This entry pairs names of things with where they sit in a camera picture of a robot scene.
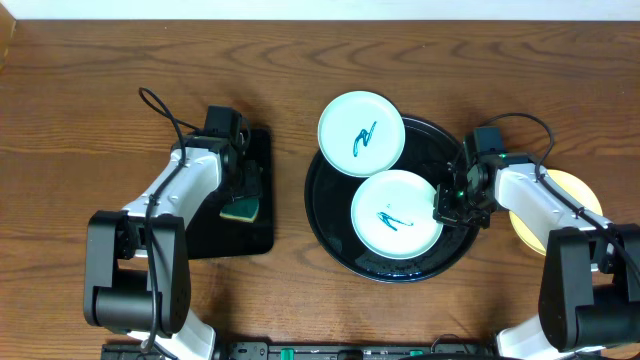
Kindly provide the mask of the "green scrubbing sponge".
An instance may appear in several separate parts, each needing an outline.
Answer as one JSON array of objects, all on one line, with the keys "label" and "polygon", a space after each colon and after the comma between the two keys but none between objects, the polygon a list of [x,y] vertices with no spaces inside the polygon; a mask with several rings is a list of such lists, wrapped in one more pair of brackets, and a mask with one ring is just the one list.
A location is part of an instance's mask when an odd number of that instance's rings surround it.
[{"label": "green scrubbing sponge", "polygon": [[259,213],[260,201],[258,198],[238,199],[226,204],[220,210],[219,216],[223,219],[253,223]]}]

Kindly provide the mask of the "light blue plate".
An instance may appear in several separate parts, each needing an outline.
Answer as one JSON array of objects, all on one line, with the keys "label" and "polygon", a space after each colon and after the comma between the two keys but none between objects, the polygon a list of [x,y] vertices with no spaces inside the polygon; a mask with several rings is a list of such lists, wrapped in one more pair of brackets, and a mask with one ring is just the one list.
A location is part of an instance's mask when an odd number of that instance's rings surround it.
[{"label": "light blue plate", "polygon": [[425,254],[444,225],[434,219],[436,189],[406,170],[387,170],[365,180],[351,202],[358,239],[372,252],[392,260]]},{"label": "light blue plate", "polygon": [[398,161],[406,131],[400,112],[385,97],[352,91],[325,107],[317,137],[322,155],[334,169],[366,178],[390,169]]}]

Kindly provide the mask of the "yellow plate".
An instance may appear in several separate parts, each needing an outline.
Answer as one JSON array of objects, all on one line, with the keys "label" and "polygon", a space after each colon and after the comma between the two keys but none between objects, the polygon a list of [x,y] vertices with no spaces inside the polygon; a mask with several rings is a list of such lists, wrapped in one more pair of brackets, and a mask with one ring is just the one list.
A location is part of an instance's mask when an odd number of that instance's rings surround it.
[{"label": "yellow plate", "polygon": [[[583,206],[595,214],[603,215],[603,210],[596,194],[581,179],[568,172],[556,169],[548,169],[547,174],[556,184]],[[545,247],[524,222],[513,212],[509,213],[509,219],[520,240],[536,253],[545,256]]]}]

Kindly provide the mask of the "light blue plate top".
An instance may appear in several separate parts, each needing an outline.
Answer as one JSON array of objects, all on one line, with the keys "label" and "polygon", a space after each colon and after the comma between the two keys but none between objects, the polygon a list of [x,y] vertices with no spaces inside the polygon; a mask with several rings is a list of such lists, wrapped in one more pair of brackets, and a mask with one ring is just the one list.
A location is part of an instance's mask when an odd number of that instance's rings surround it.
[{"label": "light blue plate top", "polygon": [[406,131],[400,112],[385,97],[352,91],[325,107],[317,137],[322,155],[334,169],[366,178],[390,169],[398,161]]}]

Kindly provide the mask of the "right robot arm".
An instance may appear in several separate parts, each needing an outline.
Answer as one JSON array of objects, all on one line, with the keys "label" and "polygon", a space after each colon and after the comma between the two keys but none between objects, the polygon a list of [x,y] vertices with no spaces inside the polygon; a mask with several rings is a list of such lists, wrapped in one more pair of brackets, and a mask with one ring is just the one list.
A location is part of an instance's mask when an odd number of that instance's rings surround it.
[{"label": "right robot arm", "polygon": [[638,225],[595,214],[523,154],[470,157],[437,186],[434,207],[440,222],[477,228],[508,210],[545,249],[538,313],[499,334],[501,355],[563,358],[638,342]]}]

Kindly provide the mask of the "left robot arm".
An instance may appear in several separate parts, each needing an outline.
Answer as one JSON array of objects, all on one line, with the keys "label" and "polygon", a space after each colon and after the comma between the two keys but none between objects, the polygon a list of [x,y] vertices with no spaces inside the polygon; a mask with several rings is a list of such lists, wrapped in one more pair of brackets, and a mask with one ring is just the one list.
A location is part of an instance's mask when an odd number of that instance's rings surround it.
[{"label": "left robot arm", "polygon": [[85,320],[140,341],[143,358],[212,359],[216,332],[191,308],[190,261],[273,245],[270,132],[187,136],[136,200],[90,218]]}]

